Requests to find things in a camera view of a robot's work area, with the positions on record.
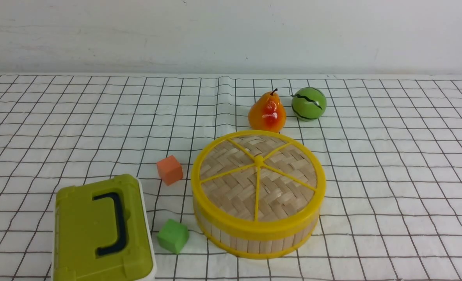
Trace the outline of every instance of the woven bamboo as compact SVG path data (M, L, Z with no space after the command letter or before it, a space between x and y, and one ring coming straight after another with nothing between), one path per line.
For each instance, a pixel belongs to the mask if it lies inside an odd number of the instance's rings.
M246 258L274 258L310 236L325 192L315 156L299 142L265 131L226 135L209 144L192 171L201 230Z

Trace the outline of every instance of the box handle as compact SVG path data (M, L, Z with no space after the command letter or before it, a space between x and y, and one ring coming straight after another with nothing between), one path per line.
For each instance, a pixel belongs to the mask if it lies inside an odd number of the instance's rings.
M117 241L106 247L98 247L96 249L98 256L104 256L107 254L113 254L121 251L127 245L127 230L125 226L124 210L122 208L122 201L120 200L120 195L116 192L110 192L106 194L101 194L94 196L93 200L99 200L104 198L111 198L115 206L115 216L117 219Z

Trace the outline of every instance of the orange pear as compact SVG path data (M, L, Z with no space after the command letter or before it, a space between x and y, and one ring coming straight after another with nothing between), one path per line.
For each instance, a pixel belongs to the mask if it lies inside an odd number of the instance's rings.
M253 130L267 130L278 133L285 126L286 112L276 93L269 91L252 105L249 111L249 123Z

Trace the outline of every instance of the green watermelon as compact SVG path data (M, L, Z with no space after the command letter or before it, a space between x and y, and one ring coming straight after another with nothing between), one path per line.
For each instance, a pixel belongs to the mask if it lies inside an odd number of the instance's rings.
M292 109L303 121L318 119L326 110L326 97L313 87L300 89L292 98Z

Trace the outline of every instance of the foam block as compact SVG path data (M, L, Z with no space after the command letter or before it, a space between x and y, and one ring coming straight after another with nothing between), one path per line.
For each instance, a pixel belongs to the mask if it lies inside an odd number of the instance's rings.
M165 222L158 235L156 235L156 238L158 238L158 244L162 248L174 254L179 254L184 245L186 245L186 242L188 242L190 232L184 224L169 219Z
M158 169L158 175L166 185L171 185L183 178L183 167L174 155L158 161L156 168Z

